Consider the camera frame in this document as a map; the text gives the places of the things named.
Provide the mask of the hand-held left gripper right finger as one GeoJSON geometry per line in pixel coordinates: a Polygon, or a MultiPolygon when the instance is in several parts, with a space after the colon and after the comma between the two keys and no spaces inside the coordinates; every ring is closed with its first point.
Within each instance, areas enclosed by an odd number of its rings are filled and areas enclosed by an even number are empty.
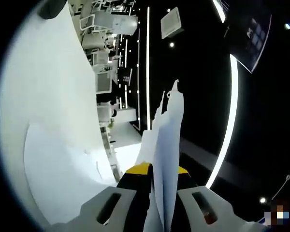
{"type": "Polygon", "coordinates": [[[232,205],[188,171],[178,167],[177,193],[171,224],[173,232],[267,232],[268,227],[238,217],[232,205]]]}

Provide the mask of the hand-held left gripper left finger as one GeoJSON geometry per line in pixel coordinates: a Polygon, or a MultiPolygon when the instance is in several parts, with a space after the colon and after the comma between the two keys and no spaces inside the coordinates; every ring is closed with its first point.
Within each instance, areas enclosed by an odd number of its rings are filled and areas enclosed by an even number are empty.
{"type": "Polygon", "coordinates": [[[49,232],[142,232],[150,206],[152,164],[129,168],[116,187],[107,187],[81,206],[80,213],[49,232]]]}

